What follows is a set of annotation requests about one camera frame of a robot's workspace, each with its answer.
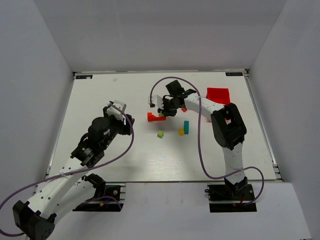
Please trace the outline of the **red arch wood block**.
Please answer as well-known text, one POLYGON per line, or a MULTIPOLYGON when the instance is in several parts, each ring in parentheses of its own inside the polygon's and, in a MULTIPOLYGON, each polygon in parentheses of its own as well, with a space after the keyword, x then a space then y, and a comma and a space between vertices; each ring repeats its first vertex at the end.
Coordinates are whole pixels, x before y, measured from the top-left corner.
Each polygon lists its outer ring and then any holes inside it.
POLYGON ((153 116, 152 116, 152 120, 153 120, 154 122, 165 121, 165 120, 166 120, 166 117, 165 117, 165 116, 155 116, 155 115, 153 115, 153 116))

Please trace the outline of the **red rectangular wood block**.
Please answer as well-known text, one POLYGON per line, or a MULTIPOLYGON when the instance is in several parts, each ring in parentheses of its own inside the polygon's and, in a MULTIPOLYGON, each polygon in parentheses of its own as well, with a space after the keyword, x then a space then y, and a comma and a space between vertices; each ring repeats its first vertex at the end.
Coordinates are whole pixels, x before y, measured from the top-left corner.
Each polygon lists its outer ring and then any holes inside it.
POLYGON ((154 120, 154 115, 151 112, 147 113, 147 121, 152 122, 154 120))

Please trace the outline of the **green wood cube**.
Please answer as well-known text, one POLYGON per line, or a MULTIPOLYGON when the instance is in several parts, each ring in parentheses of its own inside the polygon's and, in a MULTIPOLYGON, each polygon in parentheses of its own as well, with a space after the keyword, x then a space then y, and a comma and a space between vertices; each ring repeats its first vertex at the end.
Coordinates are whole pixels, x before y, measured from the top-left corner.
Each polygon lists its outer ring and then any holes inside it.
POLYGON ((164 135, 164 132, 163 132, 163 131, 159 130, 159 131, 157 132, 157 137, 158 137, 158 138, 162 138, 163 135, 164 135))

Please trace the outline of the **red plastic bin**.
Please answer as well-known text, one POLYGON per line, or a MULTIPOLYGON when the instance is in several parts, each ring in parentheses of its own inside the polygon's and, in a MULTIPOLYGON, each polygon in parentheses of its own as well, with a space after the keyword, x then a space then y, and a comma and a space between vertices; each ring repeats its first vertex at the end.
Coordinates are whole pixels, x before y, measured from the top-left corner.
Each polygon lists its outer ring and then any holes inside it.
POLYGON ((231 103, 230 92, 228 88, 208 87, 206 98, 218 104, 228 105, 231 103))

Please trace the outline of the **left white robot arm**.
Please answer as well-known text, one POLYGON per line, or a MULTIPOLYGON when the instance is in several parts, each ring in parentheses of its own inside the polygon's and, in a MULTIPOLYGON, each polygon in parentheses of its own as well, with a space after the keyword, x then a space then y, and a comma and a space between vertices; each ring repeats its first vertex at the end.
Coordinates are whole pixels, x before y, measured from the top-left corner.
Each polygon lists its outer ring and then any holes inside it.
POLYGON ((126 107, 125 103, 117 100, 106 106, 103 116, 92 121, 59 174, 47 178, 42 190, 26 202, 19 200, 15 203, 12 208, 14 222, 23 234, 31 240, 46 240, 61 216, 59 211, 63 204, 60 201, 71 188, 77 188, 78 182, 82 189, 87 189, 87 183, 95 189, 100 188, 100 177, 87 173, 99 168, 98 162, 116 135, 134 136, 134 119, 125 113, 126 107))

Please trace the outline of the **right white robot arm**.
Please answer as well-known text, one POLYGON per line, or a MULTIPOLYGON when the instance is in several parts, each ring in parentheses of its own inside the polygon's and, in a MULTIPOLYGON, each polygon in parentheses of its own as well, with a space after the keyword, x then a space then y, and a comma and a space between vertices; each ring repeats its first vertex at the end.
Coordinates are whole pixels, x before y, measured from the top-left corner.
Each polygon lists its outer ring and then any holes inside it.
POLYGON ((148 104, 151 108, 157 107, 158 112, 165 117, 174 117, 177 109, 185 108, 198 114, 197 145, 200 164, 205 175, 208 176, 201 153, 201 117, 210 119, 213 136, 222 147, 225 175, 224 184, 229 195, 236 198, 247 186, 248 179, 243 167, 243 142, 247 133, 246 126, 237 106, 233 103, 223 105, 200 96, 195 86, 185 90, 179 83, 179 78, 166 85, 168 95, 159 96, 150 93, 148 104))

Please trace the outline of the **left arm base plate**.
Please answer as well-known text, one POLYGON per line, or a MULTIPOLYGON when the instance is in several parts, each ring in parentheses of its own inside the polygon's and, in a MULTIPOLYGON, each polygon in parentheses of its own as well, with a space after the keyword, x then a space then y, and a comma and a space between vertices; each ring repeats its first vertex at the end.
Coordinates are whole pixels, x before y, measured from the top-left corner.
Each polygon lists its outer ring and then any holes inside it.
POLYGON ((121 212, 126 197, 126 185, 107 184, 105 186, 104 195, 94 196, 91 199, 78 205, 73 212, 105 212, 119 213, 121 212))

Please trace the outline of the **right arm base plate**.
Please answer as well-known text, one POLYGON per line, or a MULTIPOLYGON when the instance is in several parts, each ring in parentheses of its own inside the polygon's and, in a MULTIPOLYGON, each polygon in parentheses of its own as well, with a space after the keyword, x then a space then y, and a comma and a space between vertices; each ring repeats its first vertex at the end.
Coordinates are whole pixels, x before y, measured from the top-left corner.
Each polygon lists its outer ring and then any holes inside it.
POLYGON ((255 203, 248 204, 255 198, 251 184, 233 196, 224 184, 211 184, 204 190, 208 196, 210 213, 253 213, 257 212, 255 203))

